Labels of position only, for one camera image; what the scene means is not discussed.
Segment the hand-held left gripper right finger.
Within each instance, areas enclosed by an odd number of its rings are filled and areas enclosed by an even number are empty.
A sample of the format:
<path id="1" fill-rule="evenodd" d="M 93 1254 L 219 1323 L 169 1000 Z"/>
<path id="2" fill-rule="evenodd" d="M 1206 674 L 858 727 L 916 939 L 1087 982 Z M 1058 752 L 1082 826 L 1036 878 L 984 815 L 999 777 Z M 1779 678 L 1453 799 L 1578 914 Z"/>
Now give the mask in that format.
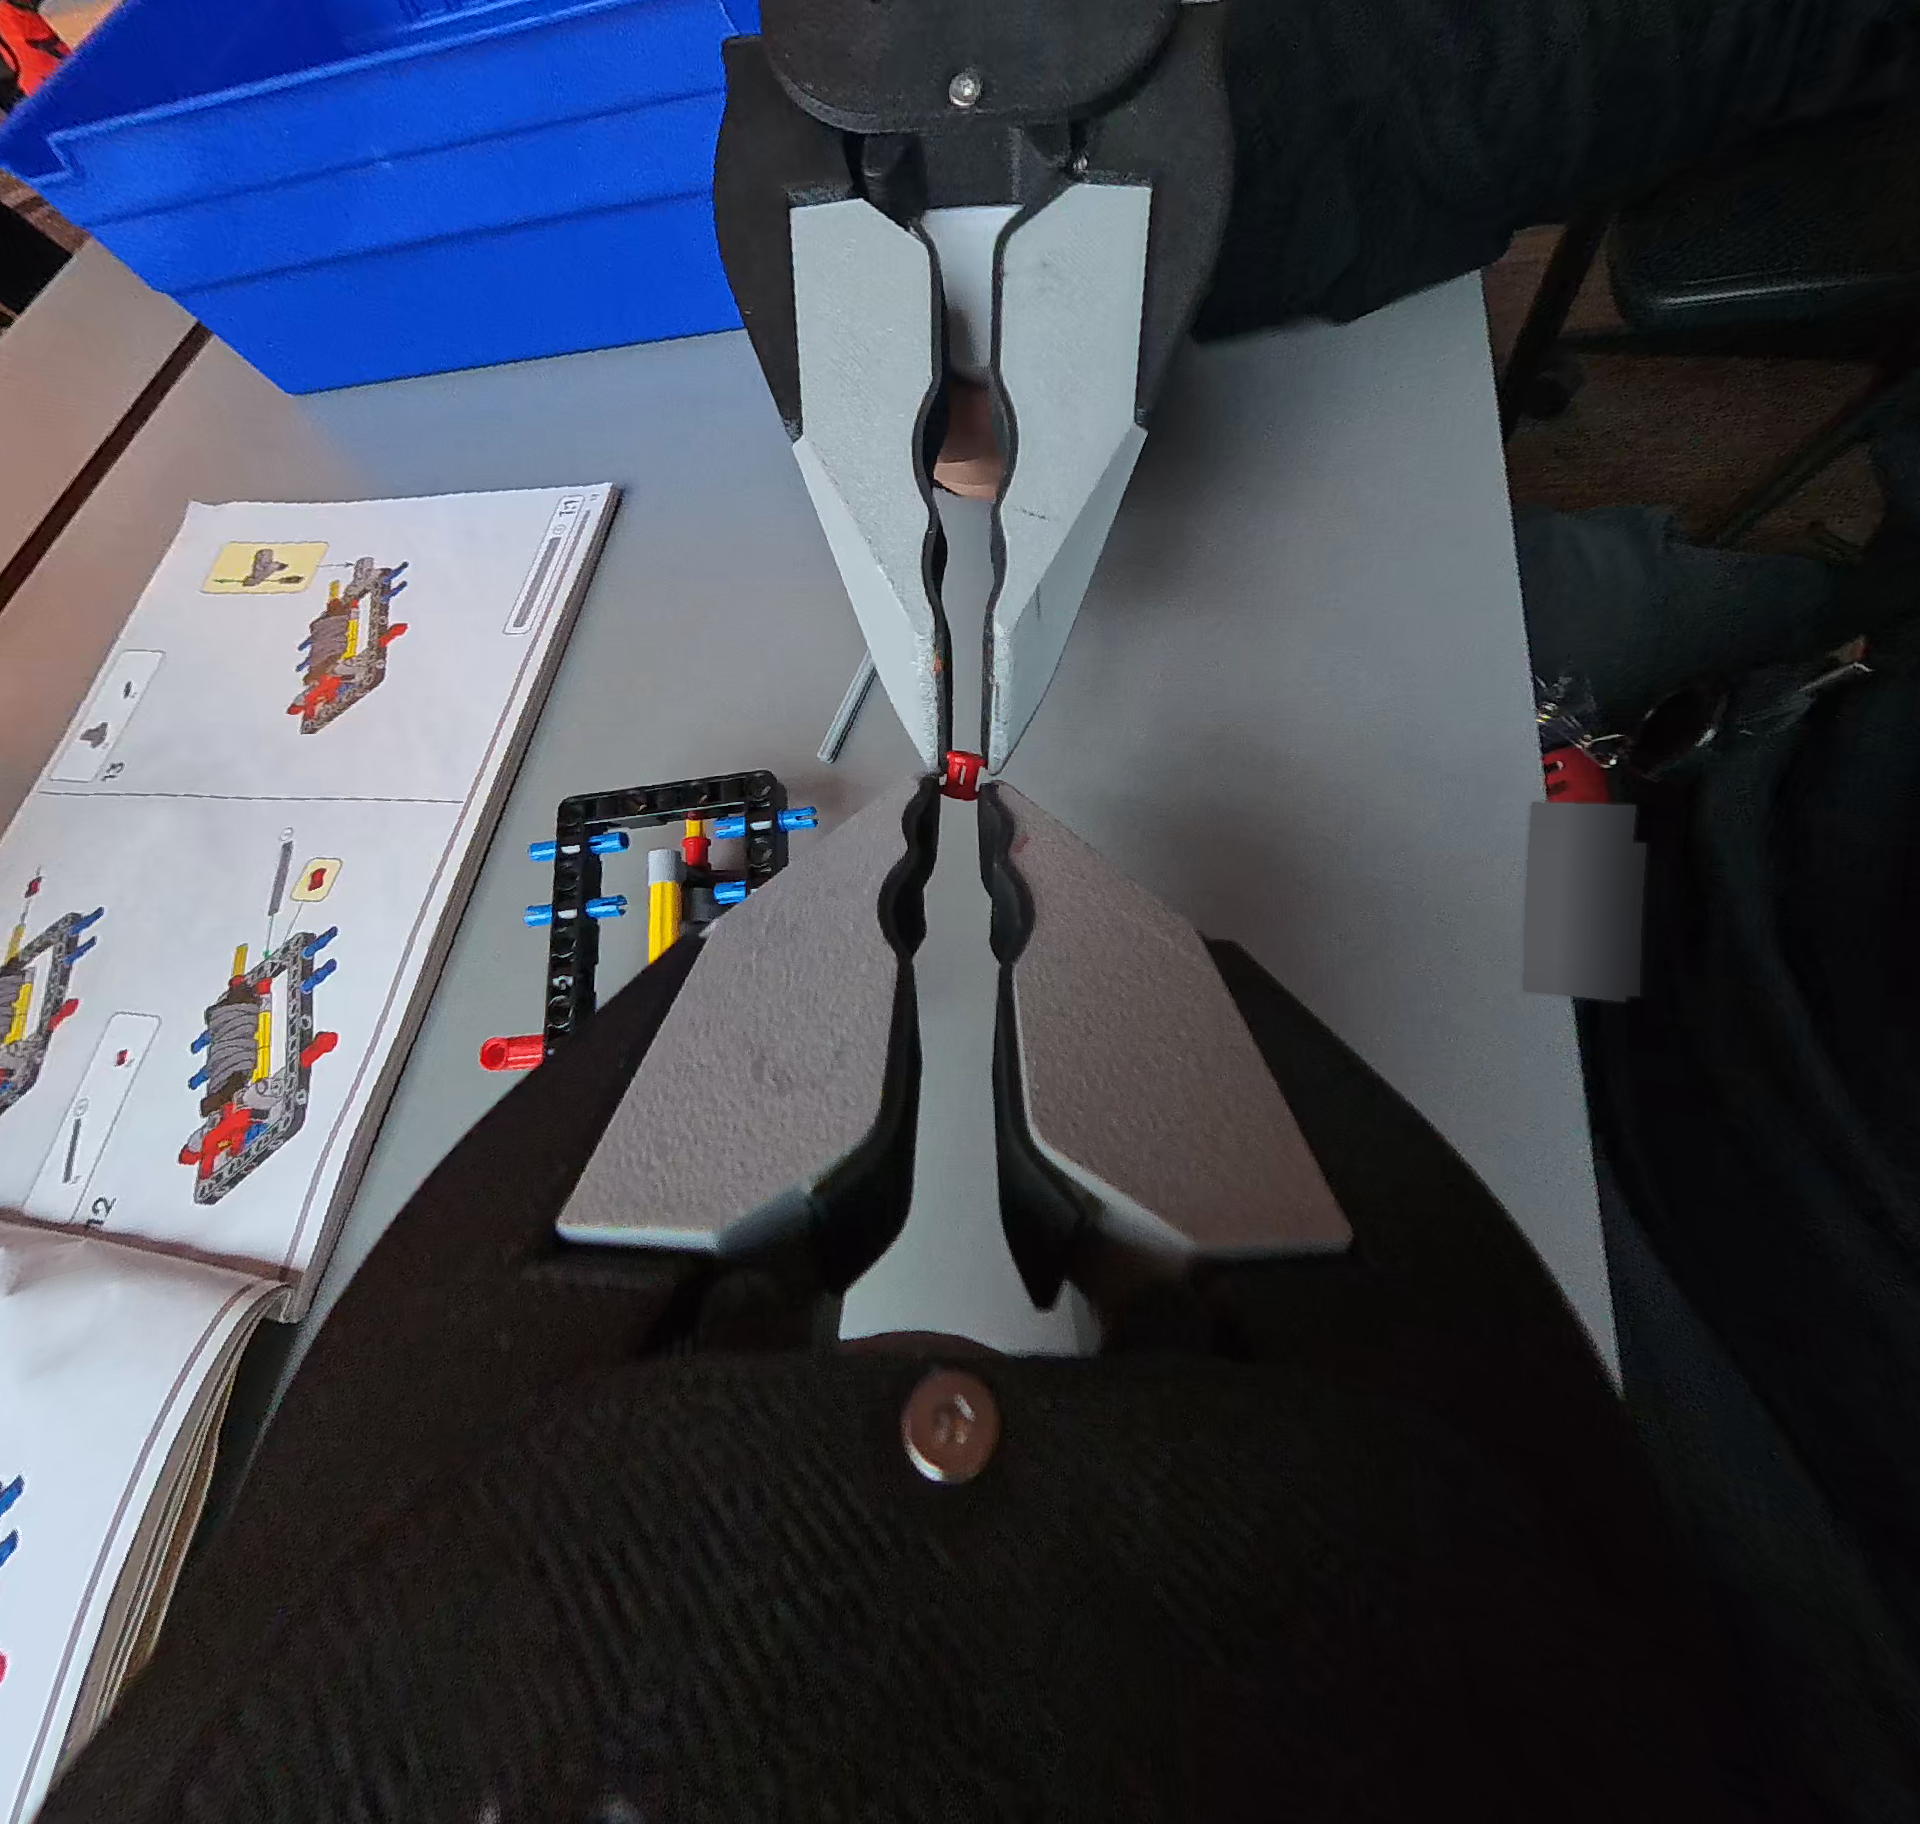
<path id="1" fill-rule="evenodd" d="M 1032 1307 L 1352 1241 L 1204 936 L 1009 783 L 978 799 L 999 1218 Z"/>

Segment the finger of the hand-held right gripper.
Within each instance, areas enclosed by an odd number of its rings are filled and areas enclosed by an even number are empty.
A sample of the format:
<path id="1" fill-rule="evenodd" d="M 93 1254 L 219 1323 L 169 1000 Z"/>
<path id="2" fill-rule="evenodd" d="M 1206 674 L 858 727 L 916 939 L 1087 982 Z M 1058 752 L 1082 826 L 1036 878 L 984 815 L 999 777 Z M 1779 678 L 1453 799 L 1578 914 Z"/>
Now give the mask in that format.
<path id="1" fill-rule="evenodd" d="M 1148 182 L 1070 182 L 995 244 L 995 493 L 980 736 L 1000 772 L 1059 667 L 1139 466 Z"/>
<path id="2" fill-rule="evenodd" d="M 786 214 L 799 434 L 793 459 L 878 682 L 922 766 L 949 748 L 938 515 L 925 424 L 942 322 L 925 235 L 862 199 Z"/>

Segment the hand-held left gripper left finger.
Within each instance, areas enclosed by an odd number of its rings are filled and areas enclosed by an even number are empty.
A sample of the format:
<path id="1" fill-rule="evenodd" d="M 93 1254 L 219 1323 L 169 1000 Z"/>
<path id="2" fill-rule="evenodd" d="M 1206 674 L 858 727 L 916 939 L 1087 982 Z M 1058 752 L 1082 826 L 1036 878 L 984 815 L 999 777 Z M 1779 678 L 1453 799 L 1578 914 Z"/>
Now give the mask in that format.
<path id="1" fill-rule="evenodd" d="M 843 1293 L 916 1172 L 916 954 L 938 784 L 828 832 L 726 918 L 668 1001 L 564 1209 L 585 1248 L 769 1266 Z"/>

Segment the black lego frame assembly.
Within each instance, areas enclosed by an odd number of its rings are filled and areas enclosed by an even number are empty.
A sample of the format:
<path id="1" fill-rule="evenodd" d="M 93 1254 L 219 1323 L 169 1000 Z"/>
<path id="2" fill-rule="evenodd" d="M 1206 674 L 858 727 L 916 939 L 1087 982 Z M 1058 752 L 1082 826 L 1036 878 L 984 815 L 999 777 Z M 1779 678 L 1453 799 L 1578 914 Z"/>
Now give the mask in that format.
<path id="1" fill-rule="evenodd" d="M 786 842 L 817 828 L 766 769 L 573 793 L 528 847 L 548 897 L 523 906 L 544 936 L 540 1025 L 478 1045 L 478 1066 L 521 1077 L 562 1053 L 594 1014 L 602 935 L 634 923 L 646 966 L 699 939 L 726 913 L 786 868 Z"/>

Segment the person's right forearm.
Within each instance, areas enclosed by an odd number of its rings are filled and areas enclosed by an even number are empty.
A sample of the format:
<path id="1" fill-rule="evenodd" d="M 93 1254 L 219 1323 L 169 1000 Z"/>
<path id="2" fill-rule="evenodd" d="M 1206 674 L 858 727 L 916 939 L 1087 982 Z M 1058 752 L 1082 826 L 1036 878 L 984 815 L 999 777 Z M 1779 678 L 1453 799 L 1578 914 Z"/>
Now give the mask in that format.
<path id="1" fill-rule="evenodd" d="M 1226 0 L 1197 342 L 1352 322 L 1765 134 L 1917 98 L 1917 0 Z"/>

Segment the lego instruction booklet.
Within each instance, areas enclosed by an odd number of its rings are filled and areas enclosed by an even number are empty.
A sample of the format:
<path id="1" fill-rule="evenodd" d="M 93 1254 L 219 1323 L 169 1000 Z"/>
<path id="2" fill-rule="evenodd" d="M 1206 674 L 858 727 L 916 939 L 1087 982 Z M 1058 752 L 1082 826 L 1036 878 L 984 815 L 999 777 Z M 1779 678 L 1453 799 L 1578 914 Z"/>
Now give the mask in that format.
<path id="1" fill-rule="evenodd" d="M 2 1822 L 156 1643 L 613 513 L 192 507 L 2 835 Z"/>

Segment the person's right hand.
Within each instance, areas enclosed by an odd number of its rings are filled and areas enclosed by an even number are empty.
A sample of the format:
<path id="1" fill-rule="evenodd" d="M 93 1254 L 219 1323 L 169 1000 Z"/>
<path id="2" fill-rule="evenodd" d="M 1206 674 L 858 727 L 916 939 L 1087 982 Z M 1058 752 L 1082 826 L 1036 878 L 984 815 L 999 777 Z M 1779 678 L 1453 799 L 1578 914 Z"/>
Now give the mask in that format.
<path id="1" fill-rule="evenodd" d="M 1006 482 L 1006 454 L 990 388 L 967 377 L 947 373 L 942 418 L 929 482 L 953 497 L 992 504 Z"/>

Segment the blue plastic bin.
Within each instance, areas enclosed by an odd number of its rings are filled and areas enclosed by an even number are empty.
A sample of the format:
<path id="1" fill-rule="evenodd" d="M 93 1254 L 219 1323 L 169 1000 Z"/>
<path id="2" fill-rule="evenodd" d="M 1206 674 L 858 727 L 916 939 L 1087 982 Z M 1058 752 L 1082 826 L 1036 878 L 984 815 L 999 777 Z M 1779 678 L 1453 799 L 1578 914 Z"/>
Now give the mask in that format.
<path id="1" fill-rule="evenodd" d="M 756 0 L 120 0 L 2 167 L 288 393 L 731 333 Z"/>

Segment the person's black clothing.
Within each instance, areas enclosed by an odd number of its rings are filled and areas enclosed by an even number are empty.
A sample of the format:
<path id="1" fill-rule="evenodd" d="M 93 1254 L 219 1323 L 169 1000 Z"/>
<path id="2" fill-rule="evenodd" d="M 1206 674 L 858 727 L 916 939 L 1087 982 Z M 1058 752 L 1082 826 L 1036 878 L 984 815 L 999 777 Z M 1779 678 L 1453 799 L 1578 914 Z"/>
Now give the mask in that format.
<path id="1" fill-rule="evenodd" d="M 1624 1394 L 1786 1822 L 1917 1822 L 1917 533 L 1860 564 L 1516 513 L 1537 695 L 1620 752 L 1578 1011 Z"/>

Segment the black chair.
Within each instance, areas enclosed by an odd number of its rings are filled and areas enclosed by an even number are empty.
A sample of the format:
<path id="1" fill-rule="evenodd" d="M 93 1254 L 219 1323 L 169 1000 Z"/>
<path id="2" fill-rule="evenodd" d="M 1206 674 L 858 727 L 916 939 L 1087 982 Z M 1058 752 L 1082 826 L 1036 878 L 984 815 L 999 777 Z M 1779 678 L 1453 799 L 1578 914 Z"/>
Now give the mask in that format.
<path id="1" fill-rule="evenodd" d="M 1503 442 L 1573 404 L 1583 354 L 1873 371 L 1712 533 L 1748 541 L 1917 407 L 1917 106 L 1771 134 L 1564 229 L 1498 378 Z"/>

